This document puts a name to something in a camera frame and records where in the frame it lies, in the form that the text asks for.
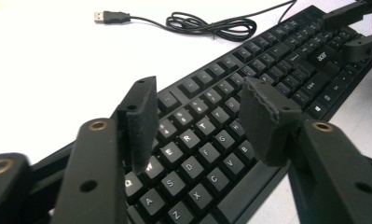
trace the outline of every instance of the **computer keyboard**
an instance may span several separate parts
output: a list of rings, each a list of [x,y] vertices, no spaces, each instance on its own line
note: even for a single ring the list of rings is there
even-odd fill
[[[160,118],[145,172],[126,174],[132,223],[245,223],[286,174],[255,158],[237,120],[245,77],[260,78],[306,116],[329,120],[372,67],[345,63],[361,37],[322,29],[308,7],[158,93]]]

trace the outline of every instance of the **white table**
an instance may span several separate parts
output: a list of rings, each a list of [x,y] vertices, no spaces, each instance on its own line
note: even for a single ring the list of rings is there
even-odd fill
[[[87,120],[110,116],[139,78],[157,76],[162,90],[239,45],[138,21],[95,24],[94,11],[121,10],[160,22],[184,11],[214,22],[281,2],[0,0],[0,153],[24,153],[36,163],[73,141]],[[311,4],[330,11],[351,2],[299,1],[286,18]],[[283,11],[254,17],[257,34]],[[351,27],[372,34],[372,15]],[[372,70],[331,122],[372,158]],[[298,222],[287,178],[251,222]]]

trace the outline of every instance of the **usb connector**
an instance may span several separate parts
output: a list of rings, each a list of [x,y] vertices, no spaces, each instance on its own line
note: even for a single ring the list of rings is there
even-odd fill
[[[104,24],[123,23],[126,21],[131,21],[131,15],[129,13],[124,13],[124,12],[111,12],[111,11],[95,12],[94,20],[96,23],[104,23]]]

